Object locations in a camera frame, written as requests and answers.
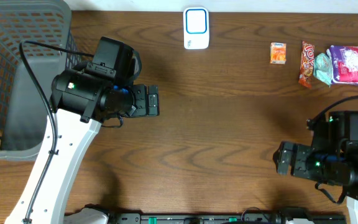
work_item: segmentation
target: orange box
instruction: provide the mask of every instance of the orange box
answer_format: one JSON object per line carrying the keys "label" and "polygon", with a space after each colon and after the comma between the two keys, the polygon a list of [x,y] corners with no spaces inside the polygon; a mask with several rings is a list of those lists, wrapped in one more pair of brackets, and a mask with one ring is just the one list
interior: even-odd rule
{"label": "orange box", "polygon": [[270,63],[285,64],[285,55],[287,53],[287,44],[270,44]]}

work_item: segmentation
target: pink package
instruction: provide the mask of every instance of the pink package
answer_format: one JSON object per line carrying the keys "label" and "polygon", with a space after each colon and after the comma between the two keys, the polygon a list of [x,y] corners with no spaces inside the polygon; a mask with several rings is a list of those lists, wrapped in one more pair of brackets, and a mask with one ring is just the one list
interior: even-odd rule
{"label": "pink package", "polygon": [[358,85],[358,47],[331,46],[327,54],[333,63],[332,84]]}

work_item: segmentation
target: gray plastic basket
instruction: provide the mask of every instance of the gray plastic basket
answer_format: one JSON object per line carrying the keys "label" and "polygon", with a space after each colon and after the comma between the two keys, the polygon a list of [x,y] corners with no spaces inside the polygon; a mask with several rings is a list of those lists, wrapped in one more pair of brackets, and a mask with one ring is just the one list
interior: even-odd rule
{"label": "gray plastic basket", "polygon": [[[47,114],[24,65],[19,42],[36,40],[76,50],[70,34],[71,11],[62,0],[0,0],[0,159],[36,158]],[[36,45],[24,52],[49,98],[53,78],[80,57]]]}

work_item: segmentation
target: wood grain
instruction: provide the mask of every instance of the wood grain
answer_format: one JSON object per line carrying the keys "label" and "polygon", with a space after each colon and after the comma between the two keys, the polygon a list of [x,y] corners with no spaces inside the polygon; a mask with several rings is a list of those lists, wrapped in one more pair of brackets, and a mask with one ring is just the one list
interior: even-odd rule
{"label": "wood grain", "polygon": [[[307,118],[358,86],[298,84],[301,41],[316,55],[331,44],[358,45],[358,15],[211,13],[205,50],[183,48],[181,13],[73,12],[78,48],[101,36],[139,51],[136,83],[160,88],[161,115],[101,129],[85,155],[67,204],[145,213],[239,213],[256,206],[341,212],[314,183],[276,174],[280,141],[309,144]],[[271,42],[287,43],[287,63],[269,64]],[[338,106],[358,110],[358,101]],[[32,162],[0,161],[0,223],[10,214]],[[327,187],[336,197],[341,188]]]}

